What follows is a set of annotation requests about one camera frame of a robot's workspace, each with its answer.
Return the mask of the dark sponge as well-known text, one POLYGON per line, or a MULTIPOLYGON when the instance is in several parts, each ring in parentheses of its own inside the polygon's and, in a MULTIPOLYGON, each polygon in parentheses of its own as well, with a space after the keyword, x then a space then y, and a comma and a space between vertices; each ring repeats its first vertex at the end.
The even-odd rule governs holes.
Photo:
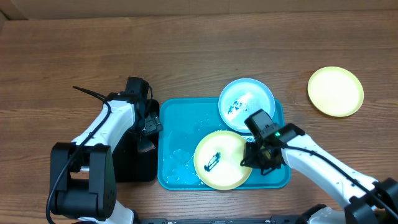
POLYGON ((147 137, 141 137, 137 151, 139 154, 147 153, 155 149, 154 143, 147 137))

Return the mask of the yellow-green plate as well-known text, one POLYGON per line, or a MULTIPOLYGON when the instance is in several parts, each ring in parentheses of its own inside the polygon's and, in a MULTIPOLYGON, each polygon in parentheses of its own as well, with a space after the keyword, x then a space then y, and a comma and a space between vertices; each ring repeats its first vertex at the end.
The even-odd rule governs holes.
POLYGON ((307 92, 312 104, 329 116, 346 117, 357 112, 364 101, 361 82, 341 67, 323 67, 310 77, 307 92))
POLYGON ((193 155, 195 172, 207 186, 231 190, 248 180, 252 168, 241 165, 246 140, 232 131, 215 131, 206 135, 193 155))

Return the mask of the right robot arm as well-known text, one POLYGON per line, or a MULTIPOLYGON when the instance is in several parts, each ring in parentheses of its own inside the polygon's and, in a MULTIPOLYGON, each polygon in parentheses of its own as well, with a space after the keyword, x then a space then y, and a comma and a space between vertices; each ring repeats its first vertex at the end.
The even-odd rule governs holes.
POLYGON ((287 165, 333 198, 342 208, 319 204, 297 223, 397 223, 397 181, 364 175, 323 150, 296 125, 249 124, 255 143, 245 147, 242 166, 276 169, 287 165))

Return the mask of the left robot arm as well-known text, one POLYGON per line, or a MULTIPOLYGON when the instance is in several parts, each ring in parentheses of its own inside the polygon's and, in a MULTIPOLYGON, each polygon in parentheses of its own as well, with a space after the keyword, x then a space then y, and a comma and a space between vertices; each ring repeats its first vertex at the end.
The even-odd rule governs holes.
POLYGON ((127 90, 108 96, 90 126, 50 153, 50 192, 46 219, 53 215, 77 223, 136 223, 136 214, 117 199, 117 184, 150 182, 157 175, 162 125, 151 90, 127 90))

